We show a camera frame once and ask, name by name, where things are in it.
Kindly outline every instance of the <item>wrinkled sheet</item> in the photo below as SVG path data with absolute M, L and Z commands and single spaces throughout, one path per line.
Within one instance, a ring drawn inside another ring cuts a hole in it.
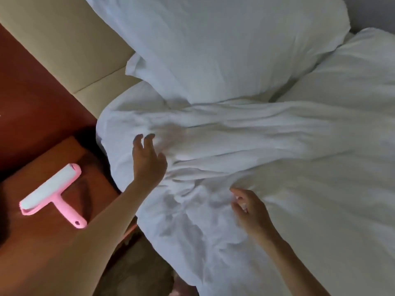
M 200 295 L 290 295 L 238 226 L 234 185 L 254 190 L 275 227 L 332 295 L 395 294 L 395 119 L 310 102 L 168 109 L 128 91 L 101 115 L 98 141 L 123 191 L 132 140 L 155 133 L 165 179 L 137 212 L 156 251 Z

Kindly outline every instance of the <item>pink lint roller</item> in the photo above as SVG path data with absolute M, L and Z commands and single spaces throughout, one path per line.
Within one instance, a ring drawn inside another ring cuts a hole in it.
M 81 168 L 77 164 L 67 164 L 52 178 L 19 202 L 22 214 L 32 215 L 52 202 L 59 212 L 76 228 L 82 229 L 86 227 L 86 220 L 66 203 L 61 196 L 63 191 L 80 175 Z

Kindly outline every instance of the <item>bedding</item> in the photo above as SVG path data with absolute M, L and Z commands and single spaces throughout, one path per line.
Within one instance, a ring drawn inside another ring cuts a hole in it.
M 395 114 L 395 35 L 364 29 L 279 101 L 314 101 Z
M 392 116 L 244 98 L 170 109 L 141 82 L 97 124 L 122 191 L 133 180 L 132 140 L 151 132 L 169 168 L 137 212 L 138 224 L 200 295 L 290 295 L 267 255 L 237 225 L 232 185 L 257 193 L 332 295 L 394 294 Z
M 279 88 L 350 28 L 343 0 L 87 1 L 138 54 L 127 73 L 190 104 Z

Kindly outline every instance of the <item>white pillow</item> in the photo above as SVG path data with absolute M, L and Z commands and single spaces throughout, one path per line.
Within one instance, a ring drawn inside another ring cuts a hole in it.
M 313 101 L 395 114 L 395 35 L 364 29 L 279 101 Z
M 191 104 L 280 87 L 349 30 L 343 0 L 87 1 L 144 58 L 129 73 Z

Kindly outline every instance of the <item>lint roller handle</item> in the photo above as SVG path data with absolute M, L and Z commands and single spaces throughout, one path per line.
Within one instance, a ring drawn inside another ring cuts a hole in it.
M 59 212 L 77 229 L 86 227 L 86 220 L 72 206 L 66 203 L 60 195 L 54 197 L 52 202 Z

